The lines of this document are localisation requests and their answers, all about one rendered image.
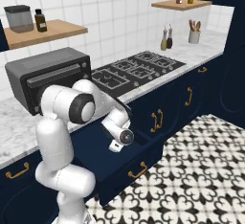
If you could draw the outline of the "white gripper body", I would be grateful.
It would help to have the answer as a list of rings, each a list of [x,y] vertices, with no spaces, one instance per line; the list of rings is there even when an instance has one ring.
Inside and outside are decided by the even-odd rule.
[[[112,152],[120,152],[123,148],[122,144],[119,144],[116,140],[113,140],[111,144],[109,145],[109,150]]]

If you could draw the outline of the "navy open drawer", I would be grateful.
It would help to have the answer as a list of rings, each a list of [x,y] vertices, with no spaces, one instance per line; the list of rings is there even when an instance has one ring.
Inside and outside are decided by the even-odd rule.
[[[120,152],[108,149],[110,140],[102,132],[100,121],[89,123],[71,134],[75,157],[96,176],[95,189],[85,200],[96,194],[100,204],[106,205],[137,179],[128,177],[130,170],[140,171],[142,161],[150,169],[162,158],[161,134],[150,138],[137,129],[134,133],[134,142]]]

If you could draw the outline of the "navy drawer front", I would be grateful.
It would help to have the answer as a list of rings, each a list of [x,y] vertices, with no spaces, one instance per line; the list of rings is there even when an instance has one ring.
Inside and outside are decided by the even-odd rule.
[[[26,157],[19,159],[18,161],[10,164],[9,166],[0,169],[0,192],[15,188],[16,186],[30,181],[33,176],[37,165],[41,162],[42,158],[39,151],[36,151],[32,154],[27,155]],[[22,170],[23,164],[27,162],[30,165],[30,169],[23,175],[15,178],[9,179],[6,177],[6,172],[10,171],[12,175]]]
[[[188,72],[188,78],[190,80],[199,80],[205,77],[206,75],[209,75],[216,67],[219,66],[219,64],[222,62],[222,59],[223,59],[223,56],[218,56],[194,68],[193,70]],[[197,70],[202,69],[203,67],[206,67],[208,70],[205,73],[198,73]]]

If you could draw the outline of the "navy cupboard door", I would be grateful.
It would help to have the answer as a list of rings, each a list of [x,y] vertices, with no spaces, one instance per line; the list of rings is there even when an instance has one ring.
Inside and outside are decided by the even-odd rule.
[[[192,90],[192,99],[189,106],[185,106],[185,101],[189,100],[188,87]],[[179,77],[170,89],[167,100],[168,124],[171,127],[182,125],[194,118],[199,112],[203,102],[204,87],[202,78],[190,80],[188,73]]]
[[[169,129],[169,115],[167,114],[167,100],[170,93],[169,87],[159,87],[130,103],[132,108],[132,127],[143,132],[146,136],[154,138],[159,134],[165,134]],[[163,111],[163,125],[157,128],[161,115],[158,109]]]

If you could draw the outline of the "black gas hob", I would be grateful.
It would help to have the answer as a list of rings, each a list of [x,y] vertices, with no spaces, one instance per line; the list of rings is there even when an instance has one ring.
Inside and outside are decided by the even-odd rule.
[[[144,51],[93,70],[92,80],[117,98],[182,66],[184,63],[176,59]]]

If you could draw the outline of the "grey black toaster oven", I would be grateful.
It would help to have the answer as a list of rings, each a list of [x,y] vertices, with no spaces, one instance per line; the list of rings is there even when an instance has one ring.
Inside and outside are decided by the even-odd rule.
[[[8,62],[5,69],[15,98],[33,116],[47,86],[72,87],[80,79],[92,79],[90,56],[70,47]]]

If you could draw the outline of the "yellow oil bottle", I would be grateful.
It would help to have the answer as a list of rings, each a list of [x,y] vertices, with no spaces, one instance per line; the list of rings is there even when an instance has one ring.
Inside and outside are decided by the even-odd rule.
[[[167,29],[166,27],[163,30],[163,38],[161,41],[161,51],[165,51],[167,49]]]

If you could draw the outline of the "dark vinegar bottle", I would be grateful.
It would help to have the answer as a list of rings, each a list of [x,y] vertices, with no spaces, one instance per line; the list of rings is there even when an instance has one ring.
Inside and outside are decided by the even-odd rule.
[[[167,37],[167,49],[171,49],[172,47],[172,28],[169,24],[168,37]]]

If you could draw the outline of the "white utensil pot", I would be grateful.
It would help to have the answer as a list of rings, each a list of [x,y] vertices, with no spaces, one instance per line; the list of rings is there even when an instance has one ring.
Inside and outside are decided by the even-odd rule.
[[[189,32],[189,43],[190,44],[198,44],[201,32]]]

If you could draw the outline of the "tall navy cupboard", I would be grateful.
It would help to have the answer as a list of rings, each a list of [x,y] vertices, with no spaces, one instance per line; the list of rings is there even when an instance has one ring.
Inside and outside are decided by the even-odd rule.
[[[234,7],[224,54],[213,74],[210,112],[245,129],[245,0],[208,1]]]

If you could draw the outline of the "brown bottle with black cap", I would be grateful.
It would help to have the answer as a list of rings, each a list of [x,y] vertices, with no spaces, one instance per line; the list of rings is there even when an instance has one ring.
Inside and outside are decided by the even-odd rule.
[[[35,10],[34,18],[35,18],[37,30],[41,33],[46,32],[47,31],[47,24],[46,24],[45,16],[42,13],[41,9]]]

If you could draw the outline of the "glass jar with black lid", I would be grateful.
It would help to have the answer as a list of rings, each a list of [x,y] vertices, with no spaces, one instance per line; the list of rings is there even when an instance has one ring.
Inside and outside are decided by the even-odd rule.
[[[10,29],[18,34],[33,30],[31,9],[26,5],[8,6],[4,8]]]

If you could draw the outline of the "long wooden wall shelf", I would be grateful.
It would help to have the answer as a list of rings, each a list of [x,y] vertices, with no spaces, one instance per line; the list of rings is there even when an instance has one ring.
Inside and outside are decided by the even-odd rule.
[[[47,31],[40,33],[37,28],[31,32],[15,33],[10,28],[4,29],[11,50],[28,47],[44,42],[58,40],[78,34],[86,34],[88,29],[63,20],[55,19],[47,22]]]

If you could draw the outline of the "short wooden wall shelf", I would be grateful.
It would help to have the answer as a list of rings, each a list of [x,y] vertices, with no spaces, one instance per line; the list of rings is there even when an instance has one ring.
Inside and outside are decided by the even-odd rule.
[[[160,9],[169,9],[177,11],[188,11],[192,9],[197,9],[211,5],[212,1],[203,1],[203,0],[194,0],[191,4],[188,3],[188,0],[182,0],[181,4],[177,4],[175,0],[167,0],[162,2],[152,3],[153,8]]]

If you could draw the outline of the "navy wall cupboard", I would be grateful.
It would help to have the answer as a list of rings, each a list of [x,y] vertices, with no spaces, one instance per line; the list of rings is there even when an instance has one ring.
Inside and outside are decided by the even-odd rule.
[[[9,50],[8,41],[6,39],[4,28],[0,20],[0,53],[8,51],[8,50]]]

